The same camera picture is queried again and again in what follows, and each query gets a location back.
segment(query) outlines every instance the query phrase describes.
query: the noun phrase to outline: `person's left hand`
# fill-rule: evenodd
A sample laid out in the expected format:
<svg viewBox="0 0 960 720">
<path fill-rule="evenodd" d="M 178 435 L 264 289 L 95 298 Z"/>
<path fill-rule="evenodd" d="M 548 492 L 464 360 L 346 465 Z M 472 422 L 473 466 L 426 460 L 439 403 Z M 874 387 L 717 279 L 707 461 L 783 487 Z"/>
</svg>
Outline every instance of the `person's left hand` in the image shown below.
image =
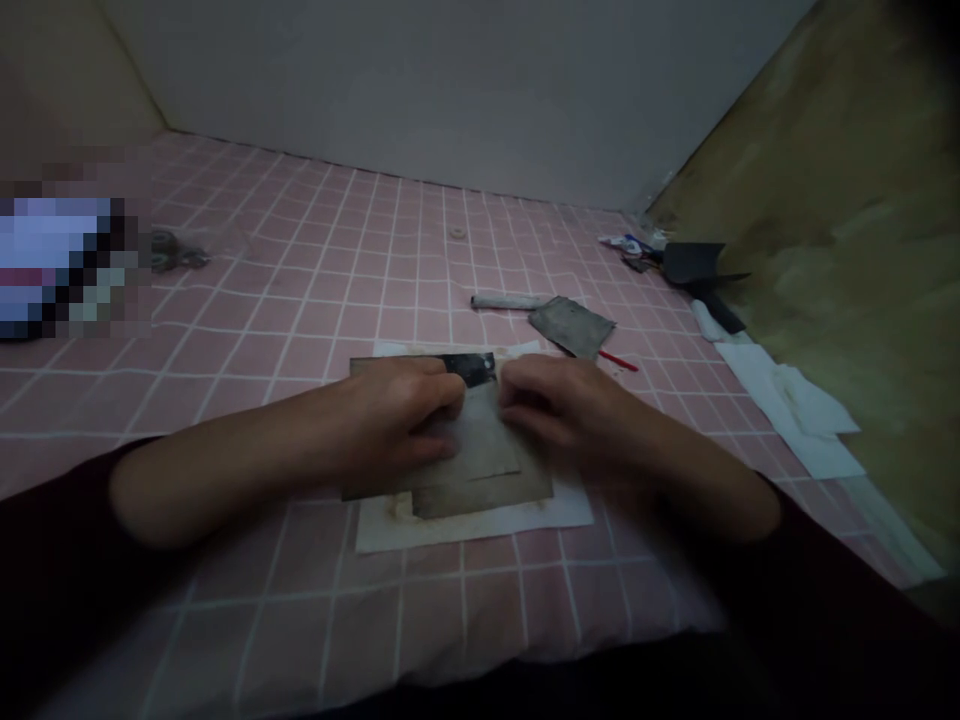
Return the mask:
<svg viewBox="0 0 960 720">
<path fill-rule="evenodd" d="M 451 457 L 449 440 L 418 433 L 440 413 L 455 419 L 466 386 L 437 358 L 383 358 L 332 385 L 283 400 L 270 411 L 286 439 L 293 475 L 341 487 Z"/>
</svg>

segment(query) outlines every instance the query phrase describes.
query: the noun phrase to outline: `red wire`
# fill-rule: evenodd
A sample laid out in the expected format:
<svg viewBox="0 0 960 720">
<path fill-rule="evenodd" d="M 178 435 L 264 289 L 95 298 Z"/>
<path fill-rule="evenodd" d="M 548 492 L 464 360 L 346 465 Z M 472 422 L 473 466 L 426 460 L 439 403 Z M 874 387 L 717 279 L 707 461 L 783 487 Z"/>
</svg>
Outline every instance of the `red wire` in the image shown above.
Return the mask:
<svg viewBox="0 0 960 720">
<path fill-rule="evenodd" d="M 600 351 L 600 357 L 605 357 L 605 358 L 606 358 L 607 360 L 609 360 L 610 362 L 616 363 L 616 364 L 619 365 L 620 367 L 624 367 L 624 368 L 626 368 L 627 370 L 633 370 L 634 372 L 640 372 L 640 368 L 638 368 L 636 365 L 633 365 L 632 363 L 628 363 L 626 360 L 621 360 L 621 359 L 618 358 L 616 355 L 611 355 L 611 354 L 608 353 L 606 350 L 601 350 L 601 351 Z"/>
</svg>

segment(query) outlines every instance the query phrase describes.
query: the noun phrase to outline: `white wall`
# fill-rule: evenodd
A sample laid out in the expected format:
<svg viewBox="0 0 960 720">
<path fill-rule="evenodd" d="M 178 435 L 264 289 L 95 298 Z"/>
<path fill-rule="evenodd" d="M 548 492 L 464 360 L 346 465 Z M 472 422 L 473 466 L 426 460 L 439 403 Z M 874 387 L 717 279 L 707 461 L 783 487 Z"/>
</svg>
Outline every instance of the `white wall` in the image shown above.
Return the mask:
<svg viewBox="0 0 960 720">
<path fill-rule="evenodd" d="M 655 195 L 813 0 L 105 0 L 171 126 L 524 197 Z"/>
</svg>

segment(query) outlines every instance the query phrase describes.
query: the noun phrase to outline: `dark sleeve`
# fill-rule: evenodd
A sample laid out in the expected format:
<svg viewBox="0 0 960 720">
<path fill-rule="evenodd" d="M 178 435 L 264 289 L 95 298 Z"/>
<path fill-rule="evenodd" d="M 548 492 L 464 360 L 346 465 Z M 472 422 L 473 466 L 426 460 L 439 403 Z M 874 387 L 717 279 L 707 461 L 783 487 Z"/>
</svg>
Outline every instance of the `dark sleeve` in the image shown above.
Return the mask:
<svg viewBox="0 0 960 720">
<path fill-rule="evenodd" d="M 140 545 L 110 504 L 113 468 L 147 442 L 0 502 L 0 704 L 13 716 L 109 640 L 186 560 Z"/>
<path fill-rule="evenodd" d="M 955 704 L 957 637 L 773 487 L 782 522 L 765 540 L 684 539 L 783 699 Z"/>
</svg>

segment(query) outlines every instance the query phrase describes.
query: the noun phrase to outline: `beige wall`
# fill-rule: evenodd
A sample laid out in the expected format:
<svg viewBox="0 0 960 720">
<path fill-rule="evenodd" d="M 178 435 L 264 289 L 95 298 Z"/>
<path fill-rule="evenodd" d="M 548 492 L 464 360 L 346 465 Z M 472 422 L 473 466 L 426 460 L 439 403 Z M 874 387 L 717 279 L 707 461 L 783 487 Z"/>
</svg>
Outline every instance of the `beige wall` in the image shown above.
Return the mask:
<svg viewBox="0 0 960 720">
<path fill-rule="evenodd" d="M 163 119 L 94 0 L 6 0 L 0 4 L 3 95 L 26 95 L 59 127 L 64 146 L 119 146 L 149 139 Z M 11 107 L 6 105 L 4 114 Z M 26 118 L 7 117 L 29 131 Z M 5 144 L 12 138 L 5 136 Z"/>
<path fill-rule="evenodd" d="M 960 142 L 931 39 L 821 0 L 650 210 L 730 244 L 748 332 L 851 410 L 845 438 L 960 567 Z"/>
</svg>

